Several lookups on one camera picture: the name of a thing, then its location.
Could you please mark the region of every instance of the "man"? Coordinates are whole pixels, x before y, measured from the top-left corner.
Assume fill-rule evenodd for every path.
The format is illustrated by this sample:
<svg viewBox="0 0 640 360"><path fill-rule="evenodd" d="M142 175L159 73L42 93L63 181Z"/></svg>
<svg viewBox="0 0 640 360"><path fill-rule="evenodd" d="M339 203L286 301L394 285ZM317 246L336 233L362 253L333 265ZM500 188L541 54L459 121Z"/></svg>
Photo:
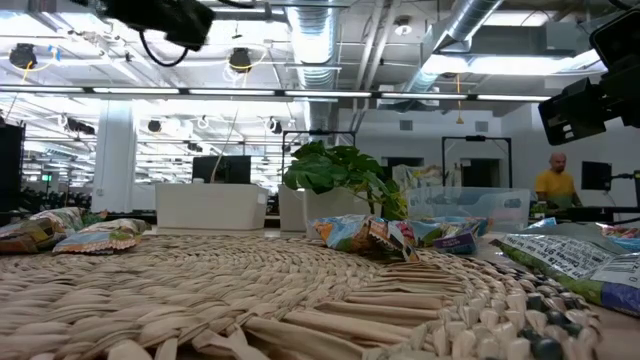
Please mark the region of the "man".
<svg viewBox="0 0 640 360"><path fill-rule="evenodd" d="M563 153L553 153L549 159L551 169L543 171L536 179L536 194L538 201L546 201L549 208L560 210L574 206L582 206L576 189L573 186L573 177L564 168L567 164L567 156Z"/></svg>

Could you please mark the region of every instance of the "ceiling light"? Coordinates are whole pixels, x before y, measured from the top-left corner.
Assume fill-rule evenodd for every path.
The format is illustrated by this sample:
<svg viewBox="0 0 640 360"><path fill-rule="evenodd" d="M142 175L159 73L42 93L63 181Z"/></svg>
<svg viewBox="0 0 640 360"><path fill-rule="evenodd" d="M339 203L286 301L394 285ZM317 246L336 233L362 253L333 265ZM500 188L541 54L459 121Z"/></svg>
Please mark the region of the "ceiling light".
<svg viewBox="0 0 640 360"><path fill-rule="evenodd" d="M273 96L273 90L248 90L248 89L189 89L193 95L220 95L220 96Z"/></svg>
<svg viewBox="0 0 640 360"><path fill-rule="evenodd" d="M489 75L549 75L562 70L564 59L541 56L483 56L469 64L469 72Z"/></svg>
<svg viewBox="0 0 640 360"><path fill-rule="evenodd" d="M466 100L467 95L461 94L436 94L436 93L382 93L383 98L388 99L413 99L413 100Z"/></svg>
<svg viewBox="0 0 640 360"><path fill-rule="evenodd" d="M549 100L550 96L526 96L526 95L478 95L478 100L485 101L522 101L522 102L543 102Z"/></svg>
<svg viewBox="0 0 640 360"><path fill-rule="evenodd" d="M69 123L66 114L58 115L58 126L65 127Z"/></svg>
<svg viewBox="0 0 640 360"><path fill-rule="evenodd" d="M407 15L398 16L396 20L393 22L393 25L396 26L396 29L394 30L396 35L405 36L410 34L411 30L413 30L411 28L411 25L409 25L410 21L411 21L410 16L407 16Z"/></svg>
<svg viewBox="0 0 640 360"><path fill-rule="evenodd" d="M19 86L19 85L2 85L0 86L0 91L6 92L29 92L29 93L37 93L37 92L84 92L84 89L81 87L67 87L67 86Z"/></svg>
<svg viewBox="0 0 640 360"><path fill-rule="evenodd" d="M206 129L209 127L209 120L207 120L206 115L202 115L201 119L198 119L198 128Z"/></svg>
<svg viewBox="0 0 640 360"><path fill-rule="evenodd" d="M303 97L348 97L367 98L371 97L370 91L308 91L308 90L288 90L285 96Z"/></svg>
<svg viewBox="0 0 640 360"><path fill-rule="evenodd" d="M179 94L180 90L172 88L93 88L99 94Z"/></svg>

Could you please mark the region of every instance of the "black monitor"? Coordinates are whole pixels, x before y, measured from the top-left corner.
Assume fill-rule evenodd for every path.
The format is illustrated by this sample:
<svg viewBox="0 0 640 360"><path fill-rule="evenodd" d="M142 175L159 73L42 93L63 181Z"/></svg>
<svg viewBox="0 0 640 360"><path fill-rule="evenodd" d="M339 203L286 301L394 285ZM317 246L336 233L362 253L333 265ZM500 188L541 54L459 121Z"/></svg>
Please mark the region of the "black monitor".
<svg viewBox="0 0 640 360"><path fill-rule="evenodd" d="M582 162L582 190L611 190L612 167L609 163Z"/></svg>
<svg viewBox="0 0 640 360"><path fill-rule="evenodd" d="M218 161L217 156L200 156L193 159L191 179L201 178L205 183L211 182L211 173ZM216 170L216 183L250 184L251 156L223 156Z"/></svg>

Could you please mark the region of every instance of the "snack bag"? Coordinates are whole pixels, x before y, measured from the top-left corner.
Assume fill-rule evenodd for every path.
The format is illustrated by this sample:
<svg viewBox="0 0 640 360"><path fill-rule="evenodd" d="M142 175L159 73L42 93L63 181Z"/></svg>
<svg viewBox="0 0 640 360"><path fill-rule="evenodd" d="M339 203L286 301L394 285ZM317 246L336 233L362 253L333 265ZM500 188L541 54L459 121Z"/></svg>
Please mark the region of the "snack bag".
<svg viewBox="0 0 640 360"><path fill-rule="evenodd" d="M602 235L609 238L616 245L631 252L640 252L640 229L623 228L619 226L602 226Z"/></svg>
<svg viewBox="0 0 640 360"><path fill-rule="evenodd" d="M140 234L148 227L145 221L137 219L96 223L58 243L53 252L110 254L139 244Z"/></svg>
<svg viewBox="0 0 640 360"><path fill-rule="evenodd" d="M420 261L415 252L415 238L413 230L405 221L387 221L382 218L372 218L369 237L385 251L401 251L408 262Z"/></svg>
<svg viewBox="0 0 640 360"><path fill-rule="evenodd" d="M533 223L529 226L526 227L526 229L535 229L535 228L541 228L541 227L547 227L547 226L555 226L558 223L556 222L556 218L545 218L542 219L540 221L538 221L537 223Z"/></svg>
<svg viewBox="0 0 640 360"><path fill-rule="evenodd" d="M413 248L415 238L404 222L346 215L314 220L313 227L324 243L335 250L378 256L402 252L407 261L419 260Z"/></svg>
<svg viewBox="0 0 640 360"><path fill-rule="evenodd" d="M470 255L476 252L476 234L478 222L467 222L462 226L443 224L443 237L433 242L436 250L457 255Z"/></svg>
<svg viewBox="0 0 640 360"><path fill-rule="evenodd" d="M443 236L441 224L424 221L409 221L408 223L413 229L417 247L433 246L433 242Z"/></svg>
<svg viewBox="0 0 640 360"><path fill-rule="evenodd" d="M554 278L587 301L640 316L640 253L616 255L562 235L511 234L496 244L510 259Z"/></svg>
<svg viewBox="0 0 640 360"><path fill-rule="evenodd" d="M313 221L313 227L324 243L339 251L362 252L369 248L367 215L346 215Z"/></svg>
<svg viewBox="0 0 640 360"><path fill-rule="evenodd" d="M22 220L0 228L0 254L37 253L58 242L48 218Z"/></svg>

